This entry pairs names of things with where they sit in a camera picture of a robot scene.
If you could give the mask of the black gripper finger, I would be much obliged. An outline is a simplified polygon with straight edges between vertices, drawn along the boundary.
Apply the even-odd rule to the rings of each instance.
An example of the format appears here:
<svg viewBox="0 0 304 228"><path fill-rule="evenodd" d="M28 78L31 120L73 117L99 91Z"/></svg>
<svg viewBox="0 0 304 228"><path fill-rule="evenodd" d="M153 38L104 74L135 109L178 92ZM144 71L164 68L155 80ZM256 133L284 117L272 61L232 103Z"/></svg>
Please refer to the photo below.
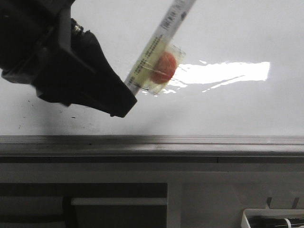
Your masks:
<svg viewBox="0 0 304 228"><path fill-rule="evenodd" d="M38 81L38 97L51 103L83 105L125 117L137 100L106 60L96 36L86 31L72 38L82 63L67 63Z"/></svg>

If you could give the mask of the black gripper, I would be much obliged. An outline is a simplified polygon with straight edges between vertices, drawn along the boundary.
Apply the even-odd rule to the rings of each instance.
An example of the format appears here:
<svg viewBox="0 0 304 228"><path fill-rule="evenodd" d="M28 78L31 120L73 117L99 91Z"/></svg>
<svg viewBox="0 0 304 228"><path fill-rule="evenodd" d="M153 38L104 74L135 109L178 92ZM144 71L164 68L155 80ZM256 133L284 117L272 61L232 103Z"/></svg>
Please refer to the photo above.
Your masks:
<svg viewBox="0 0 304 228"><path fill-rule="evenodd" d="M95 71L72 50L71 0L3 0L0 67L45 100L71 100Z"/></svg>

